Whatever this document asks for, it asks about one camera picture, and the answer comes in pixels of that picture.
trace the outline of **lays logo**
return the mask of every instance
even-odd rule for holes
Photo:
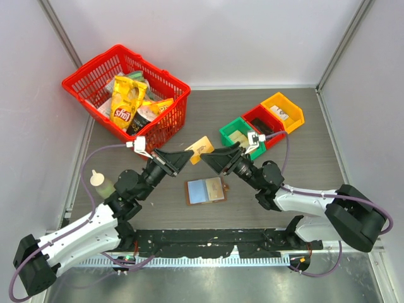
[[[114,117],[121,118],[123,121],[129,122],[131,119],[131,113],[124,109],[117,109],[114,112]]]

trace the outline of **plastic bin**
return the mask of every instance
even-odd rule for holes
[[[255,108],[251,109],[249,112],[246,112],[241,116],[244,120],[246,120],[254,129],[256,129],[251,121],[255,118],[258,118],[263,123],[265,123],[269,128],[273,130],[274,133],[277,131],[284,131],[285,128],[281,121],[279,121],[271,112],[266,110],[261,104],[255,106]],[[271,138],[270,140],[265,141],[266,149],[270,149],[272,146],[277,144],[280,140],[282,140],[286,135],[279,134],[278,136]]]
[[[244,121],[243,118],[238,117],[236,120],[233,120],[226,126],[219,129],[220,136],[222,137],[222,144],[224,146],[233,145],[235,142],[233,142],[229,138],[229,136],[235,131],[240,131],[244,136],[247,136],[247,132],[252,130],[257,131],[256,129],[251,127],[246,121]],[[251,160],[258,158],[265,151],[266,151],[265,144],[263,142],[259,142],[259,147],[252,153],[250,153]]]
[[[174,103],[139,133],[130,136],[100,114],[96,108],[110,97],[110,93],[104,90],[107,80],[119,72],[128,74],[138,70],[143,71],[143,75],[149,81],[151,91],[155,95],[162,99],[174,98]],[[173,77],[168,71],[156,68],[144,60],[141,55],[122,45],[115,45],[88,61],[74,74],[66,78],[62,82],[62,86],[84,106],[98,123],[122,142],[133,141],[136,136],[146,136],[146,150],[148,152],[164,145],[184,126],[187,96],[191,92],[188,85]]]
[[[270,111],[281,123],[284,125],[285,130],[288,134],[297,129],[299,126],[304,124],[304,116],[303,111],[300,107],[291,102],[287,97],[285,97],[282,93],[276,93],[274,96],[266,99],[261,102],[261,105]],[[280,109],[282,109],[289,118],[285,121],[281,119],[276,112],[271,110],[271,107],[276,105]]]

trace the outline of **white bottle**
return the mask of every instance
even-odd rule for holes
[[[95,187],[96,192],[103,199],[107,199],[114,191],[114,184],[103,174],[92,170],[93,175],[90,178],[90,184]]]

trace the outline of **wall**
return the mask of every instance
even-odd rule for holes
[[[375,1],[324,88],[352,184],[395,219],[383,242],[403,288],[403,1]]]
[[[75,71],[36,1],[0,2],[0,302],[20,239],[57,228],[87,120],[61,87]],[[20,280],[15,295],[25,297]]]
[[[52,0],[83,62],[124,44],[193,86],[316,85],[361,0]]]

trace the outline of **gray floor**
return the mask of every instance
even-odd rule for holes
[[[214,90],[192,92],[188,98],[186,125],[164,147],[167,151],[183,150],[207,135],[214,147],[220,148],[218,130],[253,108],[278,90]],[[285,172],[286,183],[312,189],[336,189],[342,181],[335,153],[326,129],[314,89],[280,90],[304,111],[306,123],[290,135],[291,154]],[[104,145],[119,143],[99,124],[94,125],[88,153]],[[285,140],[256,160],[261,165],[273,160],[282,166]],[[85,177],[96,169],[115,182],[124,169],[138,172],[145,164],[128,149],[107,150],[94,156],[87,165]],[[137,229],[198,229],[198,228],[258,228],[286,227],[294,213],[266,211],[254,198],[255,191],[235,175],[225,178],[230,191],[222,203],[200,206],[186,205],[184,182],[213,177],[215,174],[200,162],[188,163],[176,177],[166,177],[142,202],[143,209],[131,223]],[[74,204],[72,220],[90,212],[91,207],[80,186]]]
[[[310,271],[329,270],[337,255],[312,256]],[[47,293],[46,303],[377,303],[383,302],[366,254],[344,254],[340,267],[323,278],[300,276],[287,268],[143,269],[110,276],[109,268],[74,268]]]

